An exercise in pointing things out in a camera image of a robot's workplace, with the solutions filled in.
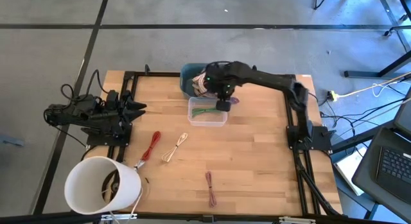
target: concrete floor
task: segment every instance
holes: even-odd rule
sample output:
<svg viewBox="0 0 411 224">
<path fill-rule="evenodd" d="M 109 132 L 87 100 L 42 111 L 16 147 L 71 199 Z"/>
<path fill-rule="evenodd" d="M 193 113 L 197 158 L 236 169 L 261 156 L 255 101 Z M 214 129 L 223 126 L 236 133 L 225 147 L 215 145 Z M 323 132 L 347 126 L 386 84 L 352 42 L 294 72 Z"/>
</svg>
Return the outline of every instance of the concrete floor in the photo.
<svg viewBox="0 0 411 224">
<path fill-rule="evenodd" d="M 398 0 L 387 0 L 399 18 Z M 390 24 L 379 0 L 327 0 L 317 11 L 312 0 L 109 0 L 105 24 Z M 0 23 L 94 23 L 101 0 L 0 0 Z M 345 94 L 376 80 L 346 79 L 345 70 L 379 71 L 405 53 L 396 35 L 383 31 L 267 30 L 101 30 L 85 83 L 93 69 L 178 71 L 188 62 L 241 60 L 270 73 L 311 74 L 320 100 L 327 90 Z M 74 83 L 90 30 L 0 30 L 0 134 L 24 139 L 23 148 L 1 146 L 0 216 L 30 212 L 57 131 L 44 123 L 42 111 L 65 103 L 63 83 Z M 410 66 L 401 71 L 407 72 Z M 395 85 L 406 92 L 409 85 Z M 95 85 L 92 93 L 98 93 Z M 363 112 L 401 96 L 371 91 L 331 104 L 338 115 Z M 330 114 L 324 105 L 321 110 Z M 389 112 L 374 122 L 388 121 Z M 328 126 L 331 121 L 325 119 Z M 372 125 L 362 125 L 362 132 Z M 349 124 L 337 126 L 341 134 Z M 70 133 L 85 140 L 76 127 Z M 82 147 L 67 139 L 45 212 L 68 211 L 63 195 L 66 176 L 78 163 Z M 340 194 L 344 213 L 362 218 L 365 210 Z M 401 222 L 380 207 L 377 220 Z M 164 221 L 183 223 L 183 221 Z"/>
</svg>

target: white plastic bucket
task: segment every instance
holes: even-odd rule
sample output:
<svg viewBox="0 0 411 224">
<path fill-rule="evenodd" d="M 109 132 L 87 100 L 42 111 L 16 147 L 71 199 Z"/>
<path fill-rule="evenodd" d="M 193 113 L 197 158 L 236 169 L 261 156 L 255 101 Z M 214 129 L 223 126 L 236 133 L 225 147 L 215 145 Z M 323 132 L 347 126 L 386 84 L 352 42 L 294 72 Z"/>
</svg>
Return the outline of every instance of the white plastic bucket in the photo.
<svg viewBox="0 0 411 224">
<path fill-rule="evenodd" d="M 110 203 L 104 201 L 101 187 L 104 179 L 118 170 L 120 181 L 117 194 Z M 116 211 L 132 205 L 141 191 L 137 172 L 107 157 L 91 157 L 78 163 L 70 172 L 64 186 L 67 204 L 79 214 Z"/>
</svg>

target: laptop keyboard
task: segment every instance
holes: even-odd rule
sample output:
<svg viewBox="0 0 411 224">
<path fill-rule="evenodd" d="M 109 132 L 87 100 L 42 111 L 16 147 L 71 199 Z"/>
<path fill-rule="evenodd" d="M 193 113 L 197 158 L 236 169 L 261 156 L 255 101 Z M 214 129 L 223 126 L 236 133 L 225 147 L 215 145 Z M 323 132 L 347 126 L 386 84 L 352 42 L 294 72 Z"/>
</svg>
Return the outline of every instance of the laptop keyboard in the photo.
<svg viewBox="0 0 411 224">
<path fill-rule="evenodd" d="M 380 170 L 411 184 L 411 159 L 387 148 L 382 151 Z"/>
</svg>

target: wooden table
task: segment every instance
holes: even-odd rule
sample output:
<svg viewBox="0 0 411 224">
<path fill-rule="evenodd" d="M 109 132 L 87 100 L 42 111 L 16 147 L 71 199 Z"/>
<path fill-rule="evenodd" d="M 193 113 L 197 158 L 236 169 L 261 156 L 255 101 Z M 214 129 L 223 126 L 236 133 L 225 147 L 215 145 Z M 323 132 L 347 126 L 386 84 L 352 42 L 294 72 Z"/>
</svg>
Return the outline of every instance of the wooden table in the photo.
<svg viewBox="0 0 411 224">
<path fill-rule="evenodd" d="M 108 71 L 104 89 L 119 92 L 123 75 L 123 71 Z M 311 76 L 297 75 L 297 80 L 314 93 Z M 292 152 L 285 134 L 283 93 L 246 84 L 236 87 L 234 96 L 240 103 L 231 107 L 223 127 L 191 126 L 188 101 L 180 91 L 177 77 L 139 77 L 135 100 L 146 103 L 147 108 L 145 115 L 133 121 L 125 164 L 132 167 L 138 162 L 155 131 L 161 132 L 161 140 L 150 160 L 139 169 L 143 188 L 150 192 L 144 193 L 137 212 L 301 215 Z M 308 113 L 315 125 L 321 125 L 313 97 L 308 102 Z M 183 132 L 188 133 L 187 140 L 171 161 L 164 163 L 162 154 L 175 145 Z M 87 157 L 106 155 L 107 147 L 101 146 Z M 322 152 L 311 151 L 311 161 L 317 186 L 333 208 L 342 213 L 329 158 Z M 206 171 L 213 176 L 218 202 L 214 208 L 208 204 Z M 309 191 L 306 186 L 308 208 L 313 212 Z"/>
</svg>

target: black cable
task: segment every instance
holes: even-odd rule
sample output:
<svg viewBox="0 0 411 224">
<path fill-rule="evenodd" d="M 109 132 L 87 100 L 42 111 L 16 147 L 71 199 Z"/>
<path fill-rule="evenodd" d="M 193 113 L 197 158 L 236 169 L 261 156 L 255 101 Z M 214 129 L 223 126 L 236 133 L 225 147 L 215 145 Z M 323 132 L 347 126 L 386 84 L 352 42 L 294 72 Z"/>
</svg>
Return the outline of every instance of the black cable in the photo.
<svg viewBox="0 0 411 224">
<path fill-rule="evenodd" d="M 100 89 L 101 89 L 103 92 L 105 92 L 105 93 L 109 93 L 109 92 L 107 92 L 106 90 L 104 90 L 103 85 L 101 84 L 100 72 L 99 72 L 98 69 L 94 70 L 94 72 L 91 74 L 89 84 L 88 84 L 87 89 L 86 89 L 86 91 L 85 91 L 85 95 L 84 95 L 82 98 L 80 98 L 80 97 L 75 98 L 75 97 L 74 97 L 73 87 L 72 87 L 70 84 L 68 84 L 68 83 L 65 83 L 65 84 L 63 84 L 63 85 L 61 86 L 60 92 L 62 93 L 62 95 L 63 95 L 65 98 L 69 99 L 70 101 L 74 101 L 74 102 L 83 101 L 83 100 L 89 95 L 90 88 L 91 88 L 91 84 L 92 84 L 92 81 L 93 81 L 94 76 L 95 76 L 96 74 L 97 74 L 97 82 L 98 82 L 98 85 L 100 86 Z M 70 92 L 71 92 L 71 96 L 68 96 L 67 94 L 64 93 L 64 87 L 69 87 Z"/>
<path fill-rule="evenodd" d="M 48 125 L 56 128 L 57 130 L 59 130 L 59 131 L 62 132 L 63 134 L 68 135 L 69 137 L 73 138 L 74 140 L 76 140 L 76 141 L 79 142 L 82 146 L 85 147 L 85 144 L 84 144 L 83 142 L 81 142 L 79 139 L 77 139 L 76 137 L 74 137 L 73 135 L 69 134 L 69 133 L 66 132 L 66 131 L 63 131 L 61 128 L 57 128 L 56 126 L 51 125 L 51 124 L 47 121 L 47 118 L 46 118 L 46 111 L 47 111 L 47 110 L 50 110 L 50 108 L 45 109 L 45 111 L 43 112 L 43 118 L 44 118 L 44 121 L 45 121 Z"/>
<path fill-rule="evenodd" d="M 323 118 L 332 118 L 332 117 L 338 117 L 338 116 L 324 116 L 324 115 L 326 115 L 325 113 L 323 113 L 323 112 L 320 112 L 320 116 L 321 117 L 323 117 Z M 348 123 L 349 123 L 349 125 L 351 126 L 351 130 L 353 131 L 353 137 L 355 136 L 355 128 L 354 128 L 354 124 L 353 124 L 353 122 L 352 121 L 350 121 L 350 120 L 348 120 L 347 118 L 345 118 L 345 117 L 340 117 L 340 119 L 345 119 L 346 121 L 348 121 Z M 347 152 L 347 150 L 345 150 L 345 154 L 346 155 L 351 155 L 351 154 L 353 154 L 355 152 L 355 150 L 353 150 L 353 152 L 351 152 L 350 154 L 348 154 L 348 152 Z"/>
<path fill-rule="evenodd" d="M 327 215 L 339 215 L 339 213 L 334 210 L 334 208 L 329 204 L 329 202 L 325 199 L 324 195 L 320 192 L 318 187 L 315 185 L 315 182 L 310 178 L 309 174 L 307 174 L 307 171 L 305 167 L 302 165 L 300 156 L 297 154 L 294 157 L 294 161 L 296 164 L 296 170 L 298 171 L 297 174 L 301 175 L 304 179 L 304 181 L 307 183 L 308 187 L 310 188 L 310 191 L 314 194 L 316 199 L 319 201 L 321 207 L 324 209 Z"/>
<path fill-rule="evenodd" d="M 377 124 L 377 123 L 374 123 L 374 122 L 372 122 L 372 121 L 366 121 L 366 120 L 359 120 L 359 119 L 354 119 L 354 118 L 350 118 L 350 117 L 342 117 L 342 116 L 329 116 L 329 115 L 327 115 L 327 114 L 325 114 L 325 113 L 323 113 L 323 112 L 320 112 L 320 114 L 321 114 L 321 118 L 341 118 L 341 119 L 349 119 L 349 120 L 352 120 L 352 121 L 364 121 L 364 122 L 367 122 L 367 123 L 370 123 L 370 124 L 373 124 L 373 125 L 376 125 L 376 126 L 378 126 L 379 124 Z"/>
<path fill-rule="evenodd" d="M 214 61 L 214 62 L 211 62 L 211 63 L 207 64 L 205 66 L 204 70 L 206 70 L 210 65 L 213 65 L 213 64 L 216 64 L 216 65 L 218 65 L 218 64 L 227 64 L 227 65 L 229 65 L 229 64 L 232 64 L 232 62 L 225 61 L 225 60 L 223 60 L 223 61 Z"/>
<path fill-rule="evenodd" d="M 327 99 L 326 99 L 326 100 L 324 100 L 323 102 L 319 103 L 318 97 L 316 97 L 314 94 L 312 94 L 312 93 L 310 93 L 310 92 L 309 92 L 308 94 L 312 95 L 312 96 L 317 100 L 317 104 L 319 104 L 319 107 L 320 107 L 321 105 L 325 104 L 326 101 L 327 101 Z"/>
<path fill-rule="evenodd" d="M 391 85 L 388 85 L 388 87 L 389 87 L 390 89 L 392 89 L 392 90 L 396 91 L 397 93 L 400 93 L 401 95 L 406 96 L 406 95 L 405 95 L 405 94 L 403 94 L 402 92 L 400 92 L 400 91 L 398 91 L 397 89 L 395 89 L 395 88 L 391 87 Z"/>
<path fill-rule="evenodd" d="M 404 82 L 408 80 L 409 78 L 411 78 L 411 73 L 406 74 L 402 80 L 398 81 L 398 83 Z"/>
<path fill-rule="evenodd" d="M 84 157 L 85 157 L 92 149 L 94 149 L 95 147 L 97 147 L 97 146 L 90 146 L 90 148 L 83 153 L 82 158 L 80 159 L 80 161 L 84 160 Z"/>
<path fill-rule="evenodd" d="M 375 108 L 370 108 L 369 110 L 366 110 L 366 111 L 364 111 L 364 112 L 361 113 L 361 114 L 347 114 L 347 115 L 342 115 L 342 117 L 345 117 L 345 116 L 360 116 L 360 115 L 364 115 L 366 112 L 369 112 L 369 111 L 371 111 L 371 110 L 381 109 L 381 108 L 387 107 L 387 106 L 389 106 L 389 105 L 392 105 L 393 103 L 397 103 L 397 102 L 403 101 L 403 100 L 405 100 L 405 99 L 406 99 L 406 98 L 398 99 L 398 100 L 396 100 L 396 101 L 387 103 L 387 104 L 385 104 L 385 105 L 381 105 L 381 106 L 378 106 L 378 107 L 375 107 Z"/>
<path fill-rule="evenodd" d="M 358 151 L 357 146 L 354 146 L 354 149 L 357 151 L 358 154 L 360 154 L 361 157 L 364 157 L 364 156 L 360 153 L 360 151 Z"/>
<path fill-rule="evenodd" d="M 333 161 L 333 159 L 331 159 L 331 156 L 328 154 L 328 152 L 327 152 L 326 150 L 322 150 L 321 152 L 324 153 L 325 155 L 327 155 L 327 157 L 328 157 L 331 161 Z"/>
<path fill-rule="evenodd" d="M 324 1 L 325 1 L 325 0 L 322 0 L 320 4 L 318 4 L 318 5 L 316 4 L 314 9 L 315 9 L 315 10 L 318 9 L 318 8 L 322 5 L 322 3 L 323 3 Z"/>
<path fill-rule="evenodd" d="M 392 105 L 392 104 L 394 104 L 394 103 L 403 101 L 403 100 L 405 100 L 405 99 L 406 99 L 406 98 L 398 99 L 398 100 L 396 100 L 396 101 L 387 103 L 387 104 L 382 105 L 382 106 L 378 106 L 378 107 L 375 107 L 375 108 L 370 108 L 369 110 L 366 110 L 366 111 L 364 111 L 364 112 L 361 113 L 361 114 L 347 114 L 347 115 L 342 115 L 341 117 L 345 117 L 345 116 L 360 116 L 360 115 L 364 115 L 364 114 L 365 114 L 366 112 L 368 112 L 368 111 L 371 111 L 371 112 L 369 112 L 367 115 L 365 115 L 365 116 L 363 116 L 363 117 L 361 117 L 361 118 L 359 118 L 359 119 L 356 119 L 356 121 L 353 122 L 353 123 L 356 123 L 357 121 L 361 121 L 363 118 L 371 115 L 372 113 L 378 111 L 379 109 L 385 108 L 385 107 L 387 107 L 387 106 L 389 106 L 389 105 Z"/>
<path fill-rule="evenodd" d="M 331 107 L 331 105 L 328 103 L 328 101 L 326 101 L 326 103 L 327 103 L 327 105 L 329 106 L 329 108 L 331 109 L 331 111 L 333 112 L 333 115 L 334 115 L 334 116 L 337 116 L 337 115 L 335 115 L 335 112 L 334 112 L 334 110 L 333 110 L 333 107 Z M 336 125 L 337 125 L 337 119 L 334 118 L 333 128 L 335 128 Z"/>
</svg>

